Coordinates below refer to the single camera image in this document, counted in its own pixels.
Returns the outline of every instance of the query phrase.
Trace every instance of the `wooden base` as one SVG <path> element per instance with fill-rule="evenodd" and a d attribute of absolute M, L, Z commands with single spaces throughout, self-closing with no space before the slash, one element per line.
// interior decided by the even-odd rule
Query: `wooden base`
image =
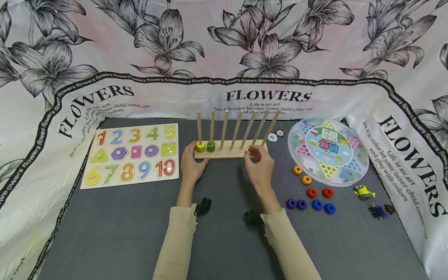
<path fill-rule="evenodd" d="M 215 141 L 216 149 L 214 152 L 210 153 L 207 150 L 205 150 L 202 153 L 199 153 L 198 151 L 194 151 L 194 157 L 196 159 L 205 159 L 205 158 L 211 158 L 211 159 L 240 159 L 244 157 L 244 151 L 249 149 L 249 146 L 252 144 L 252 139 L 246 140 L 244 143 L 244 146 L 242 149 L 240 149 L 241 143 L 243 140 L 235 140 L 235 144 L 233 145 L 233 149 L 230 149 L 230 145 L 232 144 L 231 140 L 225 140 L 223 149 L 220 150 L 221 147 L 221 141 Z M 255 141 L 255 145 L 260 146 L 263 142 L 263 139 L 259 139 Z"/>

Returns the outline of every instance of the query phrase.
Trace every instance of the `red number 10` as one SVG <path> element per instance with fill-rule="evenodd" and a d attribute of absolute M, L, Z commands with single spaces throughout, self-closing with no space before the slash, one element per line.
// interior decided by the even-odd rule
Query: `red number 10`
<path fill-rule="evenodd" d="M 165 174 L 165 176 L 171 176 L 174 174 L 174 171 L 176 170 L 176 163 L 173 159 L 167 159 L 165 161 L 165 163 L 162 164 L 162 161 L 159 161 L 156 165 L 155 168 L 158 169 L 157 172 L 157 177 L 160 178 L 162 177 L 163 174 Z"/>

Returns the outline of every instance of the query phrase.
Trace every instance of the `red ring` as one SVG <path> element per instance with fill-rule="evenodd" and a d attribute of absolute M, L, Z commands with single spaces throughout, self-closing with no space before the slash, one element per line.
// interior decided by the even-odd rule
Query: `red ring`
<path fill-rule="evenodd" d="M 322 190 L 322 195 L 326 198 L 330 198 L 334 195 L 333 190 L 330 188 L 325 188 Z"/>
<path fill-rule="evenodd" d="M 308 190 L 306 190 L 306 195 L 309 198 L 315 198 L 317 196 L 317 191 L 314 188 L 309 188 Z"/>

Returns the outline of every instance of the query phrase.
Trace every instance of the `floral backdrop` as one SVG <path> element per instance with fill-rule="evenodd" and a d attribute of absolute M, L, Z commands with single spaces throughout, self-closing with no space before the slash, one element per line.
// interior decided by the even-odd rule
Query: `floral backdrop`
<path fill-rule="evenodd" d="M 27 156 L 57 92 L 103 71 L 183 79 L 383 79 L 447 150 L 447 2 L 0 2 L 0 127 L 8 131 L 0 136 L 0 188 Z"/>

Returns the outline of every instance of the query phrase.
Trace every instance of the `wooden peg stacker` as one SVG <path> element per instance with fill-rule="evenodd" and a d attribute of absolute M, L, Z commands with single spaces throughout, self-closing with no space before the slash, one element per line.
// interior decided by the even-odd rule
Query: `wooden peg stacker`
<path fill-rule="evenodd" d="M 252 116 L 250 118 L 249 124 L 247 125 L 246 132 L 244 133 L 243 140 L 237 140 L 237 134 L 238 129 L 241 124 L 241 119 L 243 117 L 243 111 L 240 110 L 238 114 L 237 124 L 235 126 L 235 130 L 233 132 L 232 140 L 225 140 L 225 133 L 227 128 L 227 120 L 228 120 L 228 114 L 229 111 L 225 110 L 224 112 L 224 124 L 223 124 L 223 130 L 221 134 L 221 143 L 219 145 L 219 148 L 216 148 L 215 142 L 213 141 L 213 133 L 215 130 L 215 111 L 213 110 L 211 112 L 211 122 L 210 122 L 210 140 L 207 142 L 207 148 L 205 143 L 202 141 L 202 128 L 201 128 L 201 112 L 197 112 L 198 117 L 198 142 L 196 142 L 196 150 L 194 151 L 194 157 L 197 159 L 204 159 L 204 158 L 215 158 L 215 159 L 237 159 L 244 157 L 244 151 L 249 149 L 250 145 L 257 145 L 257 146 L 263 146 L 267 150 L 266 140 L 269 136 L 269 133 L 271 133 L 272 129 L 274 128 L 274 125 L 277 121 L 277 118 L 279 117 L 281 113 L 281 109 L 278 109 L 276 114 L 274 115 L 274 118 L 271 121 L 271 124 L 269 125 L 268 130 L 266 131 L 266 134 L 264 135 L 263 139 L 257 139 L 258 136 L 261 133 L 261 129 L 267 119 L 267 116 L 269 115 L 270 111 L 267 109 L 264 112 L 263 119 L 261 120 L 260 124 L 258 125 L 257 132 L 255 133 L 254 139 L 248 140 L 247 137 L 249 136 L 250 129 L 252 128 L 252 124 L 254 123 L 254 120 L 258 114 L 257 110 L 254 110 L 252 112 Z"/>

